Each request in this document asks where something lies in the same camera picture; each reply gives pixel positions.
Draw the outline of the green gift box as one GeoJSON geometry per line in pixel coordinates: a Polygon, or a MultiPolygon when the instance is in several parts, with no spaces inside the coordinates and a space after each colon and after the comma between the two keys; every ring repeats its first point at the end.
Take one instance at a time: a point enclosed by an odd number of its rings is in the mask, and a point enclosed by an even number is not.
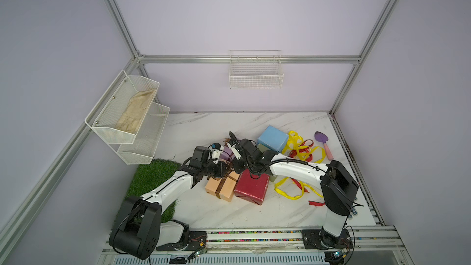
{"type": "MultiPolygon", "coordinates": [[[[264,146],[263,144],[258,144],[258,145],[257,145],[257,148],[261,151],[261,153],[264,153],[266,150],[270,150],[270,151],[271,151],[270,148],[264,146]]],[[[275,182],[276,179],[277,179],[277,176],[276,176],[276,175],[270,174],[270,176],[269,176],[269,181],[270,181],[270,182],[275,182]]]]}

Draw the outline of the light blue gift box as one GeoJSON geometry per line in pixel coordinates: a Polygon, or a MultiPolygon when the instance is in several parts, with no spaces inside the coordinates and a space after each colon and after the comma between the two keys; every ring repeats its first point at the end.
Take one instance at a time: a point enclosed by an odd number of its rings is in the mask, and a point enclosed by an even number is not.
{"type": "Polygon", "coordinates": [[[288,142],[288,134],[269,125],[257,139],[257,143],[264,145],[265,147],[282,153],[288,142]]]}

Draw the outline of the red gift box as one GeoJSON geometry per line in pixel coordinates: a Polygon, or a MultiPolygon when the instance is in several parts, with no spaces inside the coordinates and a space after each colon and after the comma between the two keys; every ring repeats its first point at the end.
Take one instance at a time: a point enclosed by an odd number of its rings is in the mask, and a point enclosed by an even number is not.
{"type": "Polygon", "coordinates": [[[252,175],[248,169],[241,173],[234,196],[261,206],[269,185],[269,175],[252,175]]]}

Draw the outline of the brown ribbon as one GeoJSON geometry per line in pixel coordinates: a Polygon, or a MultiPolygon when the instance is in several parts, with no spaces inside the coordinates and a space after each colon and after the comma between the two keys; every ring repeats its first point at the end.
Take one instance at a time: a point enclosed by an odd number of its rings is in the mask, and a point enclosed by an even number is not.
{"type": "Polygon", "coordinates": [[[217,189],[215,190],[216,197],[218,199],[231,201],[235,183],[236,181],[231,177],[225,177],[224,179],[220,180],[217,189]]]}

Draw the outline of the orange gift box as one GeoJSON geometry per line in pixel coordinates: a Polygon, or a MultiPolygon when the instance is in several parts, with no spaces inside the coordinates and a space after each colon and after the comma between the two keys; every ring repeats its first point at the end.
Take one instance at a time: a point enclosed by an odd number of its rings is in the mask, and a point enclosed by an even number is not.
{"type": "Polygon", "coordinates": [[[234,189],[239,180],[239,174],[235,171],[223,178],[211,177],[205,186],[206,193],[222,199],[227,202],[231,202],[234,197],[234,189]]]}

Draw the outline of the yellow ribbon of blue box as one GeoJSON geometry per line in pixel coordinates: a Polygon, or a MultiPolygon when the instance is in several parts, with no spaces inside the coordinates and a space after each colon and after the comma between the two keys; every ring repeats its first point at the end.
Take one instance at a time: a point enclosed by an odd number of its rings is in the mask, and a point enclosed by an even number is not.
{"type": "Polygon", "coordinates": [[[289,131],[282,154],[308,163],[322,163],[327,158],[324,148],[314,146],[312,139],[305,140],[295,131],[289,131]]]}

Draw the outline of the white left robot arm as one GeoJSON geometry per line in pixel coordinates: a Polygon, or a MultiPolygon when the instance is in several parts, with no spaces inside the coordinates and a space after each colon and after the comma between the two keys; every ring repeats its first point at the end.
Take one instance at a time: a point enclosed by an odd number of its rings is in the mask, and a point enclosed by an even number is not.
{"type": "Polygon", "coordinates": [[[231,164],[219,157],[216,149],[196,147],[192,157],[160,186],[141,196],[126,198],[110,233],[109,245],[114,251],[146,260],[160,247],[187,248],[189,226],[176,220],[163,223],[162,215],[204,177],[220,179],[231,172],[231,164]]]}

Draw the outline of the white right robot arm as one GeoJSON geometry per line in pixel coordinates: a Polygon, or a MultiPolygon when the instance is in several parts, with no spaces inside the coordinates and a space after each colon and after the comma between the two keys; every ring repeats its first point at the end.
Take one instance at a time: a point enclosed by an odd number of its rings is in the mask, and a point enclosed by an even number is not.
{"type": "Polygon", "coordinates": [[[327,208],[321,229],[303,234],[305,244],[318,250],[352,248],[345,224],[356,206],[359,185],[341,162],[311,163],[271,149],[261,151],[247,139],[232,138],[227,146],[233,152],[234,171],[239,174],[235,196],[261,205],[271,175],[294,179],[303,193],[317,192],[320,204],[327,208]]]}

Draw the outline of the purple gift box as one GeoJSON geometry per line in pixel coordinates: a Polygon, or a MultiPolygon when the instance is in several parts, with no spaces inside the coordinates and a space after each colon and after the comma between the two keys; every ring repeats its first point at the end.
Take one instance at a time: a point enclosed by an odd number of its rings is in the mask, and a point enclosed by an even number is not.
{"type": "Polygon", "coordinates": [[[234,153],[232,149],[228,146],[222,146],[220,159],[224,161],[231,162],[234,159],[234,153]]]}

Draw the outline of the green artificial grass mat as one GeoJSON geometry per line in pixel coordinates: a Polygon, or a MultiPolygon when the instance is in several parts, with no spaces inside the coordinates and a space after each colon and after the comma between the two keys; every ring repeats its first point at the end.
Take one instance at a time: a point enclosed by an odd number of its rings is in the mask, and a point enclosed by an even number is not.
{"type": "Polygon", "coordinates": [[[178,162],[165,159],[155,159],[150,164],[139,165],[123,200],[154,190],[170,179],[179,169],[178,162]]]}

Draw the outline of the white two-tier mesh shelf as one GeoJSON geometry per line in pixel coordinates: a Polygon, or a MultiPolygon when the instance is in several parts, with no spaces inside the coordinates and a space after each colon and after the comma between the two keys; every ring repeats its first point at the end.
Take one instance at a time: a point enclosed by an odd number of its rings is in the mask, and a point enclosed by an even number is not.
{"type": "Polygon", "coordinates": [[[127,165],[150,164],[170,108],[157,102],[160,83],[121,71],[85,124],[127,165]]]}

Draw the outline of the blue dotted work glove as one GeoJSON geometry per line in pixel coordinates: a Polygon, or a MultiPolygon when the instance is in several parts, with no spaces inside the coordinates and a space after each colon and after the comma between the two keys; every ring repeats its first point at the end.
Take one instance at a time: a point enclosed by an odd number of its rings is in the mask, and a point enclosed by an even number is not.
{"type": "Polygon", "coordinates": [[[350,211],[350,214],[351,214],[352,217],[358,215],[357,207],[361,206],[361,204],[359,204],[357,202],[357,200],[358,200],[358,198],[355,197],[354,201],[352,202],[352,208],[351,208],[351,211],[350,211]]]}

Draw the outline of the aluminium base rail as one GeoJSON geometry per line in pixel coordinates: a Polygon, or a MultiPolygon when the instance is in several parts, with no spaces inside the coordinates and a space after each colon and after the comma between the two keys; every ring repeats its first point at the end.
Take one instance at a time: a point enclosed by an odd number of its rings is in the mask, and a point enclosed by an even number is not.
{"type": "Polygon", "coordinates": [[[106,246],[99,265],[412,265],[392,226],[347,227],[334,249],[314,247],[313,228],[201,229],[183,249],[162,247],[141,260],[106,246]]]}

